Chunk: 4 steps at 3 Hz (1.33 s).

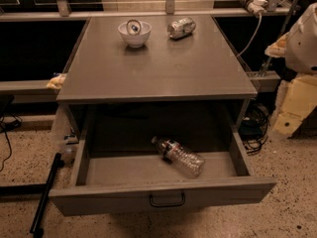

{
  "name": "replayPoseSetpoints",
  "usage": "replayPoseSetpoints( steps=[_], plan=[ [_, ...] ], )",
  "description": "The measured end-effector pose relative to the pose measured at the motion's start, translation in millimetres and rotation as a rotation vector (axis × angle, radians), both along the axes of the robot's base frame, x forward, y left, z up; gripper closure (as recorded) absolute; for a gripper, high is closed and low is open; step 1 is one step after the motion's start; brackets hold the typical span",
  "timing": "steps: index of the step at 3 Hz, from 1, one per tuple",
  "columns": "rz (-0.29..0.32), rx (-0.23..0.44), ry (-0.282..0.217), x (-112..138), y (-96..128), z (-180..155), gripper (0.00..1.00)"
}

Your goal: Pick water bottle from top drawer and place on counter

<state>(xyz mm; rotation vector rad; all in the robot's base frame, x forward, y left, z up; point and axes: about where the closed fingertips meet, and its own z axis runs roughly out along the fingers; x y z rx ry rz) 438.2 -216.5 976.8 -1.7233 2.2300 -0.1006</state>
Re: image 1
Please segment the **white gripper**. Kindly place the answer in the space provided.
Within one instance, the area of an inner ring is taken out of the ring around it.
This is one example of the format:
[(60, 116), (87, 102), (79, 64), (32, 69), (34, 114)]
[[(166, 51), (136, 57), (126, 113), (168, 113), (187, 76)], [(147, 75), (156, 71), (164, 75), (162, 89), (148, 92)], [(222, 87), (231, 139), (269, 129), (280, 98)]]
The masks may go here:
[[(282, 35), (264, 53), (271, 58), (284, 58), (288, 35)], [(290, 82), (283, 80), (277, 89), (272, 133), (279, 138), (291, 137), (316, 107), (316, 75), (299, 73)]]

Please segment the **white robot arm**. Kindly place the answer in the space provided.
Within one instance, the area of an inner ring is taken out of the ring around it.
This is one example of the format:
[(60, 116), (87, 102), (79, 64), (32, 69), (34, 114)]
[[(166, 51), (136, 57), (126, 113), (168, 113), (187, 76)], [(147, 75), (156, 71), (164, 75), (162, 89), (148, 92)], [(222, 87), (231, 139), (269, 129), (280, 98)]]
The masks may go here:
[(270, 119), (269, 135), (287, 139), (317, 107), (317, 3), (309, 5), (264, 53), (270, 58), (284, 58), (286, 67), (296, 72), (289, 82), (280, 83)]

